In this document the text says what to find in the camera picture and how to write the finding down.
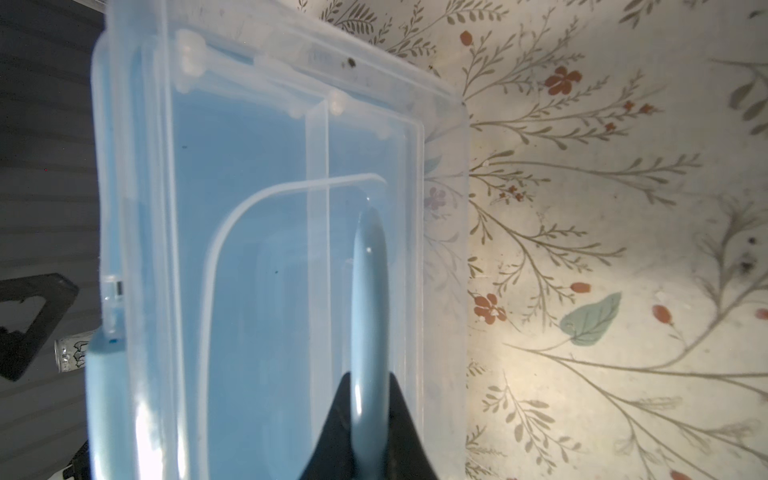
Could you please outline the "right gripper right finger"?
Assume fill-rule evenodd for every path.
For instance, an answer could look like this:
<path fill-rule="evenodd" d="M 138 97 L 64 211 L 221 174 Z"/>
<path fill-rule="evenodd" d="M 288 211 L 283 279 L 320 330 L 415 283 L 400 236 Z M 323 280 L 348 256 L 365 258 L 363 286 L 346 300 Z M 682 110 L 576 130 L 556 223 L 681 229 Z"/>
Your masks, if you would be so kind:
<path fill-rule="evenodd" d="M 396 376 L 389 374 L 387 480 L 437 480 L 408 410 Z"/>

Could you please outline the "blue plastic tool box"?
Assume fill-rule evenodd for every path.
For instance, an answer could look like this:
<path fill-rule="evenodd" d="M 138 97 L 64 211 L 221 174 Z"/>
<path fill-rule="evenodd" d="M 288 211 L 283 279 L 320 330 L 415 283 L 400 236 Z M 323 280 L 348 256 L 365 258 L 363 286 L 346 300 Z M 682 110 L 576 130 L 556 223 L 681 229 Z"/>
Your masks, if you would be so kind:
<path fill-rule="evenodd" d="M 112 1 L 92 56 L 96 479 L 297 479 L 362 345 L 381 220 L 388 361 L 464 475 L 468 113 L 447 83 L 277 1 Z"/>

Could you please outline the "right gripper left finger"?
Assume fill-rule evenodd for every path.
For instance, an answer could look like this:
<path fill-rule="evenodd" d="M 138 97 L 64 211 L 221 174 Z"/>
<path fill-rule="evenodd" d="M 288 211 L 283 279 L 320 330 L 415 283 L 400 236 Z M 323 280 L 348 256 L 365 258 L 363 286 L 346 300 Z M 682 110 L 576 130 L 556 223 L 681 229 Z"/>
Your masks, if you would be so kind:
<path fill-rule="evenodd" d="M 341 377 L 317 445 L 301 480 L 351 480 L 354 455 L 351 446 L 350 373 Z"/>

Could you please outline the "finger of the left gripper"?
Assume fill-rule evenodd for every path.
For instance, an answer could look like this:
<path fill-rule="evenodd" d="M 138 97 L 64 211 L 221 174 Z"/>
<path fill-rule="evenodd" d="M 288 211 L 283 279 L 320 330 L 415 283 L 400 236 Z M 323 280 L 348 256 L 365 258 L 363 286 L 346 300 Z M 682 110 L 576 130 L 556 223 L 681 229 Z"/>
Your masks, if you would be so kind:
<path fill-rule="evenodd" d="M 74 304 L 79 287 L 59 273 L 1 281 L 1 302 L 44 300 L 34 320 L 24 330 L 1 327 L 1 377 L 15 382 L 29 368 L 51 334 Z"/>

